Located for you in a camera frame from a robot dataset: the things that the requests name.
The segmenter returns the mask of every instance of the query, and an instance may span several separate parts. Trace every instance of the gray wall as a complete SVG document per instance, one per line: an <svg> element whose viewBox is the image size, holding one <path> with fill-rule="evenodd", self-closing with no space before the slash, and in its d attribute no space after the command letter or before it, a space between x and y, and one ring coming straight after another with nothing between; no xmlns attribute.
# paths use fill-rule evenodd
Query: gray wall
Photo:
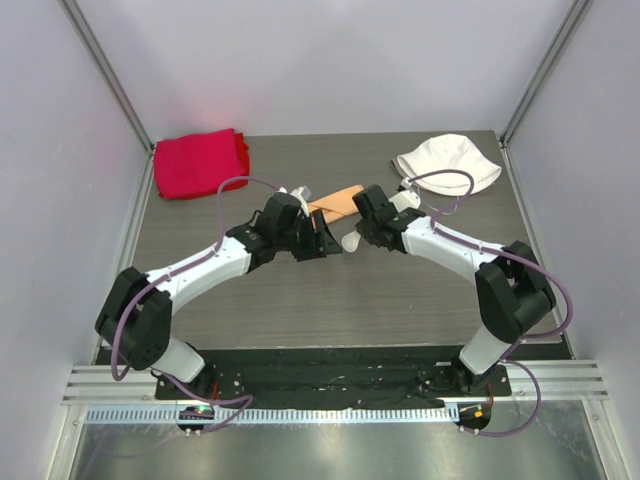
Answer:
<svg viewBox="0 0 640 480"><path fill-rule="evenodd" d="M144 163L57 2L0 16L0 478L42 478Z"/></svg>
<svg viewBox="0 0 640 480"><path fill-rule="evenodd" d="M81 0L155 139L501 130L571 0Z"/></svg>
<svg viewBox="0 0 640 480"><path fill-rule="evenodd" d="M636 452L640 3L593 3L512 153L544 257L573 293L572 343L598 361Z"/></svg>

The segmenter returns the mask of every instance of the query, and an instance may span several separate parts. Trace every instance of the white bucket hat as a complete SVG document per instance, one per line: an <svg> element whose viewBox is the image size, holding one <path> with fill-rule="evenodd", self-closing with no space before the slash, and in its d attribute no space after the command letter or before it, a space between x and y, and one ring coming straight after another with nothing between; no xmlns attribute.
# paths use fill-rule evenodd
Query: white bucket hat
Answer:
<svg viewBox="0 0 640 480"><path fill-rule="evenodd" d="M502 167L489 161L478 147L464 135L449 133L423 142L413 152L398 155L391 161L403 177L416 177L436 170L454 168L469 173L478 193L497 180ZM443 173L414 182L415 185L440 195L459 197L469 188L469 180L455 173Z"/></svg>

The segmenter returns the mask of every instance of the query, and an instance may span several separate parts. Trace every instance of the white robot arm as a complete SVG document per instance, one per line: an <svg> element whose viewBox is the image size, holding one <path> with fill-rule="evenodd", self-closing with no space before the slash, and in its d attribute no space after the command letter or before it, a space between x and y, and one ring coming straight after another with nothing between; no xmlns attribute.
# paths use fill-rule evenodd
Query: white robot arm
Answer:
<svg viewBox="0 0 640 480"><path fill-rule="evenodd" d="M255 223L230 229L219 240L219 248L212 245L146 274L133 267L122 271L96 321L98 334L113 345L126 307L143 289L149 289L126 319L120 359L134 370L153 368L191 384L195 391L204 390L211 375L194 348L171 336L171 317L216 285L269 263L277 252L290 252L298 261L342 252L322 211L309 214L300 190L270 197Z"/></svg>
<svg viewBox="0 0 640 480"><path fill-rule="evenodd" d="M375 246L424 257L476 286L482 325L453 361L460 367L459 383L472 385L551 311L556 304L555 296L540 273L483 251L507 251L537 263L528 245L515 242L505 247L482 242L437 225L445 233L442 235L432 228L432 219L424 212L412 207L397 208L406 205L394 201L401 194L387 199L382 189L373 185L355 195L354 202L363 217L356 231ZM479 248L447 237L462 239Z"/></svg>

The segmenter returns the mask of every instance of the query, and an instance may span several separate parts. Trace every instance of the purple cable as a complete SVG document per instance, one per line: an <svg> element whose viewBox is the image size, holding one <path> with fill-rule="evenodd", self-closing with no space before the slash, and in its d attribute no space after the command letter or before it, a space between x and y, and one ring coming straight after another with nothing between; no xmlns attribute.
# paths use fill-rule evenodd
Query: purple cable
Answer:
<svg viewBox="0 0 640 480"><path fill-rule="evenodd" d="M446 207L444 207L443 209L438 210L432 217L431 217L431 221L430 226L431 229L443 236L444 238L447 238L453 242L456 242L460 245L463 245L467 248L472 248L474 250L477 250L480 253L486 252L486 253L490 253L492 255L498 255L500 257L506 258L509 261L512 262L518 262L522 265L524 265L525 267L528 267L542 275L544 275L545 277L547 277L549 280L551 280L556 287L558 287L558 290L560 290L560 293L562 293L562 296L564 297L564 301L565 304L567 306L567 315L564 319L564 321L557 327L554 328L553 330L550 330L548 332L544 332L544 333L532 333L529 335L523 335L522 338L520 338L518 341L516 341L511 347L509 347L509 349L504 352L504 354L502 355L502 361L511 365L516 365L520 368L522 368L525 372L527 372L527 375L529 375L529 377L531 378L531 381L533 382L533 386L536 389L536 407L533 410L533 413L531 414L531 417L529 417L529 419L522 424L521 426L519 426L518 428L514 428L513 430L507 430L506 432L478 432L478 435L483 436L483 437L492 437L492 438L502 438L502 437L508 437L510 435L515 435L516 433L520 433L521 431L523 431L525 428L527 428L529 425L531 425L537 418L538 416L538 412L540 411L540 405L542 404L542 392L540 391L540 385L538 384L538 380L536 379L535 375L533 374L533 372L531 370L529 370L529 368L527 368L525 365L523 365L520 362L516 362L513 360L506 360L506 358L511 355L511 353L518 348L518 346L520 345L520 343L523 340L526 339L531 339L531 338L544 338L544 337L550 337L553 335L557 335L560 333L563 333L567 327L569 326L569 324L571 323L571 320L573 319L573 301L571 299L571 295L569 294L569 291L567 290L567 288L562 284L562 282L560 281L560 279L558 279L558 277L556 277L554 274L552 274L551 272L547 271L545 268L541 267L540 265L538 265L537 263L534 263L526 258L520 257L519 255L514 255L513 253L509 253L509 252L505 252L503 250L498 250L495 248L489 248L489 247L482 247L480 245L478 245L477 243L474 242L470 242L464 238L460 238L452 233L449 232L445 232L444 230L438 228L438 224L437 221L438 219L445 213L445 211L450 211L450 210L455 210L458 208L458 205L460 205L462 202L464 202L467 198L469 198L471 196L471 193L473 192L473 187L475 186L475 182L473 180L473 177L463 171L463 170L456 170L456 169L445 169L445 170L436 170L434 172L429 172L429 173L425 173L423 175L418 175L416 177L412 177L409 178L409 182L415 182L416 180L420 180L422 178L426 178L426 177L431 177L434 175L440 175L443 173L456 173L459 175L463 175L464 177L466 177L469 180L469 188L467 189L467 191L464 193L464 195L462 195L460 198L456 199L454 202L452 202L451 204L447 205ZM473 433L474 435L475 430L468 428L468 427L464 427L464 431L466 432L470 432Z"/></svg>
<svg viewBox="0 0 640 480"><path fill-rule="evenodd" d="M225 224L224 224L224 215L223 215L223 212L222 212L222 201L221 201L220 195L221 195L222 190L224 189L224 187L226 187L229 183L237 182L238 180L251 180L253 182L258 182L258 183L262 183L264 185L267 185L268 187L271 187L274 190L278 190L278 187L273 185L271 182L268 182L266 180L262 180L260 178L249 177L249 176L232 177L232 178L229 178L229 179L225 180L224 182L222 182L220 184L220 186L218 187L218 193L217 193L217 197L216 197L216 200L217 200L217 203L218 203L218 219L219 219L219 223L220 223L220 235L218 236L218 239L216 240L216 243L213 245L213 248L211 249L211 251L209 253L203 255L200 258L196 258L194 261L192 261L190 263L187 263L186 265L183 265L180 268L177 268L177 269L173 270L171 272L171 276L172 277L174 277L176 275L180 275L181 273L184 273L187 270L189 270L189 269L191 269L191 268L193 268L193 267L195 267L197 265L200 265L203 262L206 262L211 257L213 257L218 252L218 250L220 250L220 247L222 247L222 241L224 239L224 235L226 233L226 228L225 228ZM129 304L126 306L126 308L122 312L122 315L120 316L120 320L118 320L118 326L116 327L116 333L113 336L113 345L112 345L113 349L111 350L111 375L113 376L113 379L115 381L119 382L124 377L126 377L127 373L129 372L129 365L127 365L124 368L122 373L118 372L118 353L120 351L120 342L122 340L122 332L124 331L124 327L127 324L127 320L129 320L129 316L131 315L131 312L136 307L138 302L140 302L140 300L142 300L142 298L144 298L145 295L147 295L151 290L153 290L155 287L157 287L162 282L170 280L170 278L171 277L169 275L163 275L163 276L155 279L153 282L149 283L149 285L147 285L142 290L140 290L138 292L138 294L131 299Z"/></svg>
<svg viewBox="0 0 640 480"><path fill-rule="evenodd" d="M507 430L506 432L478 431L478 433L476 434L476 431L473 428L463 427L465 432L469 432L474 435L479 435L481 437L504 438L504 437L509 437L511 435L515 435L516 433L520 433L521 431L529 427L536 420L536 418L538 418L538 413L540 413L540 407L542 406L542 392L540 391L540 384L538 383L538 380L536 379L535 375L531 370L529 370L529 368L526 365L523 365L520 362L516 362L514 360L503 360L503 362L510 365L515 365L516 367L520 367L527 373L527 375L529 375L529 378L531 378L531 381L533 382L533 386L536 389L536 407L533 409L533 413L527 419L527 421L524 422L522 425L520 425L517 428L514 428L513 430Z"/></svg>
<svg viewBox="0 0 640 480"><path fill-rule="evenodd" d="M218 239L216 240L216 243L213 245L213 248L211 249L211 251L209 253L203 255L200 258L197 258L196 260L194 260L191 263L183 265L182 267L177 268L176 270L172 271L171 272L171 276L180 275L181 273L184 273L187 270L189 270L189 269L191 269L191 268L193 268L193 267L195 267L197 265L200 265L203 262L206 262L211 257L213 257L218 252L218 250L220 250L220 247L222 247L222 241L224 239L224 235L226 233L226 228L225 228L225 223L224 223L224 215L223 215L223 211L222 211L221 193L222 193L224 187L226 187L229 183L236 182L238 180L250 180L250 181L254 181L254 182L258 182L258 183L262 183L264 185L267 185L268 187L271 187L274 190L279 190L279 187L275 186L271 182L268 182L266 180L262 180L260 178L250 177L250 176L232 177L232 178L229 178L229 179L225 180L224 182L222 182L222 184L220 184L220 186L218 187L218 192L217 192L217 197L216 197L217 205L218 205L218 219L219 219L219 225L220 225L220 235L218 236ZM118 320L118 326L116 327L115 335L113 337L113 349L111 351L111 375L113 376L114 380L121 381L124 377L126 377L127 373L129 372L129 368L130 368L129 365L126 365L121 373L118 372L118 353L119 353L119 350L120 350L120 342L122 340L122 332L124 331L124 327L125 327L125 325L127 323L127 320L129 319L129 316L131 315L131 312L133 311L135 306L138 304L138 302L142 298L144 298L144 296L147 293L149 293L151 290L153 290L159 284L161 284L162 282L167 281L167 280L170 280L169 275L163 275L163 276L157 278L156 280L154 280L153 282L149 283L149 285L147 285L142 290L140 290L140 292L138 292L138 294L135 295L131 299L131 301L127 304L127 306L125 307L124 311L122 312L122 315L120 316L120 319ZM238 418L238 416L240 414L242 414L242 412L244 412L251 405L251 403L253 402L253 396L252 395L243 395L242 397L233 398L231 400L206 399L206 398L200 397L200 396L192 393L189 389L187 389L182 384L182 382L180 382L178 379L176 379L172 375L169 375L169 374L164 373L164 372L162 372L162 373L182 393L184 393L188 397L191 397L192 399L197 400L199 402L207 403L207 404L209 404L211 406L214 406L214 405L230 406L230 405L235 405L235 404L240 403L240 402L244 402L242 404L242 406L240 408L238 408L229 418L223 420L222 422L216 423L215 425L210 425L210 426L208 426L206 428L203 428L202 429L202 433L215 432L216 430L220 430L221 428L224 428L229 423L231 423L233 420ZM87 476L87 474L89 473L89 471L91 470L91 466L93 465L94 461L96 460L98 451L103 451L105 454L109 455L111 458L135 459L135 458L140 458L140 457L148 454L152 450L155 450L159 446L164 445L168 441L173 440L174 438L176 438L176 437L178 437L180 435L181 434L169 435L169 436L163 438L162 440L160 440L159 442L157 442L156 444L152 445L151 447L143 450L142 452L133 453L133 454L113 454L112 452L109 452L106 448L104 448L104 439L103 439L98 444L98 446L96 447L95 451L91 455L91 457L89 459L89 462L88 462L87 466L85 467L85 471L84 471L84 473L83 473L81 478L84 479Z"/></svg>
<svg viewBox="0 0 640 480"><path fill-rule="evenodd" d="M523 335L522 336L522 340L529 340L532 338L545 338L545 337L551 337L554 335L558 335L560 333L563 333L567 327L569 326L569 324L571 323L571 320L573 319L573 301L571 299L571 295L569 294L569 290L567 290L567 288L562 284L562 282L560 281L560 279L558 277L556 277L553 273L549 272L548 270L546 270L544 267L538 265L537 263L534 263L526 258L520 257L519 255L514 255L513 253L509 253L509 252L505 252L503 250L498 250L495 248L489 248L489 247L481 247L480 245L478 245L477 243L474 242L470 242L468 240L465 240L464 238L460 238L454 234L451 234L449 232L445 232L444 230L441 230L440 228L438 228L437 225L437 221L438 219L445 213L445 211L449 211L449 210L453 210L458 208L458 205L460 205L462 202L464 202L467 198L469 198L471 196L471 192L473 192L473 187L475 186L475 182L473 180L473 177L463 171L463 170L455 170L455 169L446 169L446 170L436 170L435 172L429 172L429 173L425 173L423 175L418 175L416 177L413 178L409 178L409 182L415 182L416 180L420 180L422 178L426 178L426 177L431 177L434 175L440 175L443 173L457 173L459 175L463 175L465 177L467 177L467 179L469 180L469 188L467 189L467 191L464 193L464 195L462 195L460 198L456 199L455 202L452 202L451 204L447 205L446 207L444 207L441 210L438 210L432 217L431 217L431 229L438 233L439 235L453 241L456 242L460 245L463 245L467 248L472 248L474 250L477 250L480 253L486 252L486 253L490 253L492 255L498 255L500 257L506 258L507 260L510 260L512 262L517 262L520 263L522 265L524 265L525 267L530 268L531 270L534 270L542 275L544 275L545 277L547 277L549 280L551 280L551 282L558 287L558 290L560 290L560 293L562 294L562 296L564 297L564 301L565 304L567 306L567 315L564 319L564 321L556 328L554 328L553 330L550 330L548 332L544 332L544 333L531 333L528 335ZM517 346L520 344L520 341L516 342L509 350L507 350L507 352L505 353L504 357L506 358L511 352L513 352L513 350L515 350L517 348Z"/></svg>

